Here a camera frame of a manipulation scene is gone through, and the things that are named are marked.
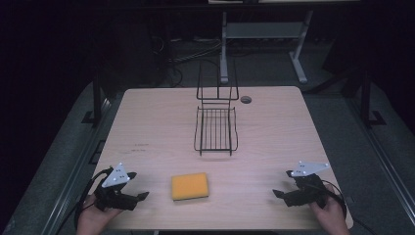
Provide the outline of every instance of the gray floor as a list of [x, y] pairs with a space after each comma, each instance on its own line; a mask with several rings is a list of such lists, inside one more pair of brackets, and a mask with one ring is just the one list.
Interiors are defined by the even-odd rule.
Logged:
[[[321, 70], [330, 44], [307, 43], [300, 61], [309, 79], [300, 84], [289, 60], [288, 51], [293, 43], [272, 43], [245, 47], [254, 52], [229, 57], [233, 75], [233, 61], [240, 86], [297, 86], [307, 90], [329, 79], [331, 74]], [[207, 44], [173, 44], [177, 58], [191, 55]], [[217, 63], [217, 56], [203, 57]], [[198, 60], [176, 66], [183, 74], [177, 87], [195, 87], [199, 72]], [[216, 66], [204, 63], [207, 75], [215, 76]], [[170, 70], [161, 87], [168, 87], [169, 80], [179, 80], [179, 74]], [[396, 193], [382, 156], [397, 171], [409, 195], [415, 195], [415, 138], [393, 111], [385, 94], [372, 86], [371, 108], [379, 111], [387, 125], [367, 129], [358, 117], [359, 97], [346, 99], [340, 94], [341, 82], [318, 95], [304, 95], [305, 102], [320, 135], [327, 156], [347, 198], [351, 215], [372, 228], [377, 234], [415, 234], [415, 227]], [[97, 128], [81, 123], [84, 115], [92, 111], [92, 86], [88, 85], [73, 105], [49, 152], [38, 169], [24, 197], [16, 209], [9, 231], [5, 234], [51, 234], [56, 231], [78, 199], [95, 166], [89, 164], [101, 140], [111, 129], [122, 92], [103, 105], [104, 116]], [[370, 234], [360, 224], [354, 223], [351, 234]], [[324, 234], [322, 231], [278, 231], [278, 234]], [[70, 218], [61, 234], [74, 234]], [[153, 234], [152, 231], [106, 231], [105, 234]]]

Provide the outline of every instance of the hand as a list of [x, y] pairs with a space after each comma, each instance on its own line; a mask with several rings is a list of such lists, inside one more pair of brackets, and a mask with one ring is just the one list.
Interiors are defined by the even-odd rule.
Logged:
[[[332, 185], [326, 188], [334, 193]], [[330, 235], [349, 235], [342, 206], [332, 197], [327, 197], [326, 206], [321, 209], [317, 203], [309, 204], [323, 229]]]
[[104, 231], [111, 219], [123, 212], [120, 209], [100, 211], [93, 205], [96, 199], [94, 194], [86, 198], [83, 204], [84, 210], [78, 219], [77, 235], [98, 235]]

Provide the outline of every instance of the dark background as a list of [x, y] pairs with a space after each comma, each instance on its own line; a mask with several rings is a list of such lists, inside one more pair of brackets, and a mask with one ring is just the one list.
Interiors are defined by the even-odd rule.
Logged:
[[[410, 2], [368, 2], [369, 6], [337, 16], [317, 12], [307, 40], [333, 39], [333, 28], [337, 28], [339, 39], [328, 57], [327, 70], [338, 73], [352, 65], [364, 67], [415, 132], [415, 26], [411, 24], [415, 9]], [[0, 229], [19, 203], [72, 104], [94, 75], [103, 78], [109, 97], [117, 90], [157, 86], [163, 80], [164, 56], [152, 55], [155, 43], [149, 37], [165, 36], [162, 18], [95, 15], [79, 4], [0, 2]], [[176, 14], [168, 19], [168, 28], [183, 38], [192, 38], [195, 33], [215, 36], [220, 28], [207, 25], [217, 19]], [[127, 76], [136, 73], [147, 75], [131, 83]]]

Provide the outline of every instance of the cable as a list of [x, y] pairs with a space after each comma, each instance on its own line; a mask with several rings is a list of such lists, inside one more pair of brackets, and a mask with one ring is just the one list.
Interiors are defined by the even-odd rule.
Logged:
[[377, 233], [375, 231], [373, 231], [370, 227], [368, 227], [366, 224], [364, 224], [362, 221], [360, 221], [359, 219], [353, 217], [353, 220], [360, 224], [360, 226], [362, 226], [363, 228], [365, 228], [367, 231], [369, 231], [371, 234], [373, 235], [377, 235]]
[[85, 201], [86, 196], [88, 195], [89, 190], [91, 189], [91, 187], [92, 187], [92, 185], [94, 184], [95, 180], [96, 180], [96, 179], [97, 179], [97, 178], [98, 178], [101, 174], [104, 174], [104, 173], [106, 173], [106, 174], [110, 174], [110, 173], [111, 173], [111, 171], [113, 171], [113, 169], [112, 169], [111, 167], [110, 167], [110, 168], [108, 168], [108, 169], [103, 169], [103, 170], [101, 170], [100, 172], [98, 172], [98, 173], [97, 173], [94, 177], [92, 177], [92, 179], [90, 179], [90, 180], [88, 181], [88, 184], [87, 184], [87, 185], [86, 185], [86, 187], [84, 188], [84, 190], [83, 190], [83, 192], [82, 192], [82, 194], [81, 194], [81, 197], [80, 197], [79, 201], [78, 201], [78, 202], [76, 202], [76, 204], [73, 206], [73, 208], [72, 208], [72, 209], [70, 210], [70, 212], [67, 214], [67, 216], [63, 219], [63, 221], [62, 221], [61, 225], [59, 226], [59, 228], [58, 228], [58, 230], [57, 230], [57, 232], [56, 232], [56, 235], [58, 235], [58, 234], [61, 232], [62, 228], [63, 228], [63, 227], [64, 227], [64, 225], [67, 223], [67, 220], [68, 220], [68, 219], [69, 219], [69, 217], [73, 214], [73, 212], [75, 212], [75, 216], [74, 216], [74, 224], [75, 224], [75, 229], [77, 228], [77, 220], [79, 219], [79, 216], [80, 216], [80, 214], [82, 213], [82, 211], [94, 205], [94, 204], [89, 205], [89, 206], [88, 206], [88, 207], [86, 207], [86, 208], [83, 208], [83, 207], [82, 207], [82, 206], [83, 206], [83, 202]]
[[333, 198], [334, 200], [336, 200], [336, 202], [338, 202], [339, 203], [339, 205], [342, 207], [342, 210], [343, 210], [343, 216], [345, 217], [345, 219], [346, 219], [346, 216], [347, 216], [347, 207], [346, 207], [346, 203], [345, 203], [345, 200], [343, 199], [343, 198], [340, 198], [339, 196], [337, 196], [335, 193], [333, 193], [332, 191], [330, 191], [330, 190], [328, 190], [328, 189], [326, 189], [326, 188], [324, 188], [324, 189], [322, 189], [322, 188], [319, 188], [319, 187], [317, 187], [317, 186], [315, 186], [315, 185], [312, 185], [312, 184], [302, 184], [302, 185], [304, 185], [304, 186], [307, 186], [307, 187], [310, 187], [310, 188], [313, 188], [313, 189], [317, 189], [318, 191], [320, 191], [320, 192], [324, 192], [325, 194], [327, 194], [328, 196], [330, 196], [331, 198]]
[[[322, 182], [328, 183], [330, 185], [332, 185], [334, 188], [336, 188], [336, 190], [340, 193], [340, 195], [342, 196], [343, 199], [343, 203], [345, 203], [345, 197], [343, 196], [342, 192], [340, 191], [340, 189], [334, 185], [333, 183], [327, 181], [327, 180], [321, 180]], [[356, 223], [360, 224], [363, 228], [365, 228], [367, 231], [369, 231], [371, 234], [373, 235], [377, 235], [375, 231], [373, 231], [373, 229], [371, 229], [370, 227], [368, 227], [366, 224], [364, 224], [362, 221], [360, 221], [359, 219], [355, 218], [355, 217], [351, 217]]]

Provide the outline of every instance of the sponge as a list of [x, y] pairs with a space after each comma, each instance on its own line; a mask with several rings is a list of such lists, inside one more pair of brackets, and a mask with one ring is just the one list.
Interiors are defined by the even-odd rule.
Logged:
[[208, 196], [206, 173], [192, 173], [171, 177], [171, 198], [176, 200], [202, 198]]

